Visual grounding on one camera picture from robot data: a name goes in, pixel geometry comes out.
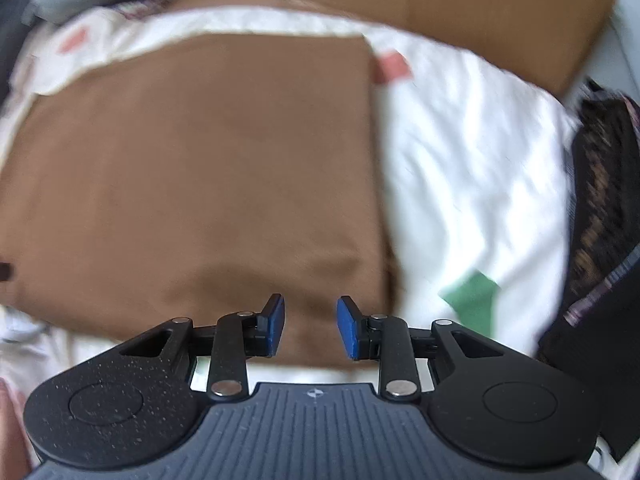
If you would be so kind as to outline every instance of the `silver screw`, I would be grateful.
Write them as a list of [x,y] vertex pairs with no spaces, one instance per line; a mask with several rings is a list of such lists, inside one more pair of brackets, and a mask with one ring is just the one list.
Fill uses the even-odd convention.
[[242,392],[242,384],[232,380],[218,381],[211,385],[211,391],[219,397],[231,397]]
[[386,384],[385,390],[388,394],[393,395],[394,397],[408,397],[418,391],[418,386],[411,381],[398,379],[395,381],[389,381]]

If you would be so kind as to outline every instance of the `black circular joint cover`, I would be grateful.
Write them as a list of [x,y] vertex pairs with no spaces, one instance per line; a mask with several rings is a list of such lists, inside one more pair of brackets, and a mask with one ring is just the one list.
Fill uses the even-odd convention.
[[149,462],[178,446],[197,416],[189,386],[158,360],[115,355],[39,386],[24,422],[44,460],[110,470]]
[[600,424],[585,387],[524,356],[469,360],[436,387],[427,412],[462,452],[529,470],[588,460]]

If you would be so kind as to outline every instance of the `pink patch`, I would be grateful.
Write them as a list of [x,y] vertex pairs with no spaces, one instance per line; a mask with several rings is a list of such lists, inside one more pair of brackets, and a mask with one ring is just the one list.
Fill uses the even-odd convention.
[[80,27],[78,30],[73,32],[63,41],[62,45],[58,49],[59,54],[69,54],[70,52],[76,50],[80,46],[82,46],[89,37],[89,29],[87,27]]
[[397,50],[384,54],[378,58],[373,81],[376,84],[389,84],[397,79],[411,79],[411,67]]

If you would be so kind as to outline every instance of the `white sheet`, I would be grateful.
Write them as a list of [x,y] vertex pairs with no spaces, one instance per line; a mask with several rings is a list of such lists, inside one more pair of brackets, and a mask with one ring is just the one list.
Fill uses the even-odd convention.
[[[130,22],[95,9],[36,53],[23,99],[0,121],[0,155],[8,152],[34,94],[54,94],[94,67],[205,33],[362,34],[378,56],[400,53],[412,76],[376,89],[385,208],[401,271],[396,313],[418,327],[455,319],[440,296],[479,271],[500,287],[492,337],[535,350],[561,292],[568,245],[562,140],[573,123],[547,92],[466,50],[308,12],[223,7]],[[7,348],[0,352],[3,363],[13,358]],[[59,369],[56,363],[50,371]],[[30,381],[28,390],[47,373]],[[0,376],[6,374],[0,364]],[[293,379],[314,380],[310,371]]]

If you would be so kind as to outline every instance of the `green patch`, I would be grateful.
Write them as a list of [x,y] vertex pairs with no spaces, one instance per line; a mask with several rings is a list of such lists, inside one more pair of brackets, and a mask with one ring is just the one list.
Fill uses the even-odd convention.
[[440,297],[456,311],[460,323],[491,337],[494,297],[500,287],[476,270],[465,282]]

